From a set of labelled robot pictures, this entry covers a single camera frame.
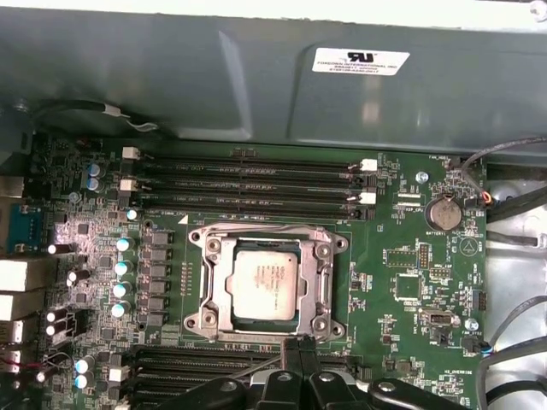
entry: cable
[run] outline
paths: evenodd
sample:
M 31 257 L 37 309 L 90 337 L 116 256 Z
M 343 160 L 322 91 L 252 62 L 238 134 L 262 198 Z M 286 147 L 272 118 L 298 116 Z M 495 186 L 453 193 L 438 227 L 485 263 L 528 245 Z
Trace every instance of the cable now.
M 264 367 L 270 366 L 273 363 L 276 363 L 281 360 L 281 356 L 275 356 L 272 359 L 268 359 L 266 361 L 263 361 L 262 363 L 258 363 L 257 365 L 248 367 L 241 372 L 233 373 L 228 376 L 227 378 L 242 378 L 243 376 L 247 376 L 248 374 L 251 374 L 252 372 L 256 372 L 257 370 L 260 370 Z
M 477 161 L 479 158 L 482 158 L 485 155 L 491 154 L 492 152 L 501 151 L 503 149 L 509 149 L 518 147 L 521 145 L 529 145 L 529 144 L 541 144 L 541 143 L 547 143 L 547 136 L 544 137 L 528 137 L 528 138 L 522 138 L 522 139 L 516 139 L 515 141 L 508 141 L 507 143 L 499 143 L 498 145 L 494 145 L 490 148 L 482 149 L 481 151 L 471 155 L 463 164 L 462 164 L 462 176 L 463 178 L 475 188 L 477 192 L 479 192 L 485 201 L 487 200 L 488 196 L 491 199 L 491 195 L 480 186 L 480 184 L 475 181 L 475 179 L 471 176 L 469 173 L 469 166 Z
M 503 233 L 486 231 L 486 240 L 492 242 L 506 243 L 507 245 L 516 246 L 538 246 L 536 237 L 519 237 L 516 235 L 505 235 Z
M 547 186 L 533 190 L 527 194 L 508 199 L 493 209 L 488 210 L 486 221 L 488 223 L 506 220 L 512 216 L 524 214 L 532 209 L 541 207 L 547 203 Z
M 547 296 L 541 295 L 541 296 L 531 297 L 527 301 L 524 301 L 519 306 L 515 307 L 511 311 L 511 313 L 507 315 L 507 318 L 505 318 L 502 324 L 500 324 L 500 326 L 497 327 L 496 331 L 494 332 L 494 334 L 492 335 L 490 339 L 490 345 L 494 348 L 496 346 L 496 343 L 499 337 L 505 332 L 505 330 L 509 327 L 509 325 L 513 323 L 513 320 L 521 316 L 526 310 L 546 302 L 547 302 Z
M 536 337 L 522 343 L 500 350 L 480 361 L 475 378 L 475 393 L 479 400 L 479 409 L 488 409 L 488 400 L 486 399 L 486 373 L 490 366 L 502 363 L 507 360 L 519 359 L 520 357 L 538 354 L 547 351 L 547 337 Z
M 494 401 L 501 399 L 506 395 L 511 393 L 517 393 L 519 391 L 538 391 L 543 393 L 547 397 L 547 386 L 545 382 L 540 380 L 519 380 L 516 382 L 508 382 L 505 384 L 500 384 L 494 389 L 486 393 L 486 400 L 488 401 L 488 406 L 490 406 Z

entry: gray cable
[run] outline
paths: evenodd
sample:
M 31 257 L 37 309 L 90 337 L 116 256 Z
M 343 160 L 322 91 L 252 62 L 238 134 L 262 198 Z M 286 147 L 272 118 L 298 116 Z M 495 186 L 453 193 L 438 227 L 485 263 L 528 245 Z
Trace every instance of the gray cable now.
M 505 332 L 505 330 L 509 327 L 509 325 L 513 322 L 513 320 L 515 320 L 516 318 L 521 316 L 526 310 L 528 310 L 530 308 L 533 308 L 534 306 L 540 305 L 541 303 L 546 303 L 546 302 L 547 302 L 547 296 L 546 295 L 535 296 L 535 297 L 532 297 L 532 298 L 528 299 L 527 301 L 524 301 L 519 306 L 514 308 L 511 311 L 511 313 L 507 316 L 507 318 L 502 322 L 502 324 L 500 324 L 500 326 L 498 326 L 498 328 L 496 329 L 496 331 L 492 335 L 492 337 L 490 339 L 490 345 L 494 348 L 494 346 L 497 343 L 497 340 L 502 335 L 502 333 Z
M 488 399 L 486 397 L 486 373 L 490 366 L 494 366 L 504 361 L 519 359 L 520 357 L 538 354 L 547 351 L 547 337 L 536 337 L 522 343 L 493 353 L 480 361 L 475 378 L 475 393 L 479 401 L 479 410 L 488 409 Z
M 276 363 L 281 360 L 281 356 L 275 356 L 272 359 L 268 359 L 266 361 L 263 361 L 262 363 L 258 363 L 257 365 L 247 367 L 246 369 L 242 370 L 241 372 L 233 373 L 228 376 L 227 378 L 242 378 L 243 376 L 247 376 L 248 374 L 251 374 L 252 372 L 256 372 L 257 370 L 260 370 L 264 367 L 270 366 L 273 363 Z

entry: screw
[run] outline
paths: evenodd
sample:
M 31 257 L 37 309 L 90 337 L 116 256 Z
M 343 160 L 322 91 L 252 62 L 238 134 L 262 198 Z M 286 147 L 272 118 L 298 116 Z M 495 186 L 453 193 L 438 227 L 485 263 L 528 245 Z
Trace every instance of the screw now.
M 322 373 L 319 375 L 319 380 L 322 382 L 332 382 L 334 380 L 334 375 L 332 373 Z
M 538 23 L 547 20 L 547 3 L 544 0 L 533 0 L 530 3 L 530 13 Z
M 479 322 L 477 321 L 477 319 L 466 319 L 464 325 L 468 331 L 477 331 L 479 329 Z
M 423 171 L 419 171 L 416 174 L 416 182 L 418 184 L 425 184 L 429 180 L 429 175 L 427 173 L 424 173 Z
M 235 382 L 225 382 L 222 386 L 221 386 L 221 391 L 233 391 L 237 388 L 238 386 L 235 384 Z
M 287 372 L 284 372 L 284 373 L 281 373 L 277 379 L 280 381 L 280 382 L 288 382 L 289 380 L 292 379 L 292 376 L 290 373 L 287 373 Z
M 382 382 L 378 385 L 379 389 L 382 391 L 393 391 L 395 386 L 390 382 Z
M 317 248 L 317 253 L 320 256 L 328 256 L 331 253 L 331 250 L 327 245 L 321 245 L 319 248 Z
M 314 323 L 314 329 L 324 331 L 326 329 L 326 321 L 324 319 L 317 319 Z

